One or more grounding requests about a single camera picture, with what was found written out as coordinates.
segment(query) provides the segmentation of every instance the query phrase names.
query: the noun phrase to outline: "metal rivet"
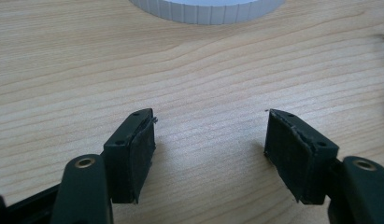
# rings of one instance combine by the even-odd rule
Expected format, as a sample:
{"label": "metal rivet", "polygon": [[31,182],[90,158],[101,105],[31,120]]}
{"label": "metal rivet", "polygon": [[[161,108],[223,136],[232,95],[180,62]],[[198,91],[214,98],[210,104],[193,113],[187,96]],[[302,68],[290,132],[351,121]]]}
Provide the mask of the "metal rivet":
{"label": "metal rivet", "polygon": [[94,158],[83,158],[75,163],[75,166],[78,168],[87,168],[95,163]]}
{"label": "metal rivet", "polygon": [[375,171],[376,166],[369,161],[362,161],[362,160],[356,160],[353,161],[354,165],[358,166],[359,168],[366,170],[366,171]]}

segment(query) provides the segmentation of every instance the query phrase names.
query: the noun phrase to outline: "light wood surface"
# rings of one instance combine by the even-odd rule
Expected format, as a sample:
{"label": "light wood surface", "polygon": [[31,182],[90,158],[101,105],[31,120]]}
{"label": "light wood surface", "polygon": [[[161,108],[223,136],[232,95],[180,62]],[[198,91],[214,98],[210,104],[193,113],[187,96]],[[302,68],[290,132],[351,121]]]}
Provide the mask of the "light wood surface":
{"label": "light wood surface", "polygon": [[157,149],[115,223],[328,223],[263,156],[267,109],[384,166],[384,0],[287,0],[246,23],[187,25],[127,0],[0,0],[0,194],[60,182],[151,107]]}

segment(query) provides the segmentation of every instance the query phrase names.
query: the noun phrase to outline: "clamp jaw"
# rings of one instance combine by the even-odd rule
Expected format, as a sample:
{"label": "clamp jaw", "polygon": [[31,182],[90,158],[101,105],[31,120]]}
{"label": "clamp jaw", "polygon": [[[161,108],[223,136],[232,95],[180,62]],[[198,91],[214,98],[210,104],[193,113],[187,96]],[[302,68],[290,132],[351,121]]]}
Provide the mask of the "clamp jaw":
{"label": "clamp jaw", "polygon": [[0,224],[113,223],[111,203],[138,203],[155,149],[152,109],[131,114],[101,155],[70,161],[61,184],[9,207],[0,196]]}
{"label": "clamp jaw", "polygon": [[285,111],[270,110],[264,154],[296,201],[323,204],[332,224],[384,224],[384,167],[360,157],[337,156],[338,146]]}

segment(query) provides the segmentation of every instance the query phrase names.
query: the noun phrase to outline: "white spool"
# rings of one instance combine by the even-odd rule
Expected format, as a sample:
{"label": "white spool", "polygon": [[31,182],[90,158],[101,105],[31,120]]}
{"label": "white spool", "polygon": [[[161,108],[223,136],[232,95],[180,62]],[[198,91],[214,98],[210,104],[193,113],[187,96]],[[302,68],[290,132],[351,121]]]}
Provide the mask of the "white spool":
{"label": "white spool", "polygon": [[220,25],[259,18],[285,0],[130,0],[157,17],[190,24]]}

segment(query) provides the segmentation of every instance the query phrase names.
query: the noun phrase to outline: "wood grain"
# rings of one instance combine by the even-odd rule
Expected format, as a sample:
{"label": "wood grain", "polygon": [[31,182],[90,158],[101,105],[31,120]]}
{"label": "wood grain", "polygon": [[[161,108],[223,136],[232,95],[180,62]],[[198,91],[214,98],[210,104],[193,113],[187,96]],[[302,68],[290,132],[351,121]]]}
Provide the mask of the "wood grain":
{"label": "wood grain", "polygon": [[198,26],[126,0],[0,0],[0,194],[18,202],[100,153],[152,107],[157,149],[116,223],[328,223],[263,156],[269,108],[339,158],[384,166],[384,0],[288,0],[256,21]]}

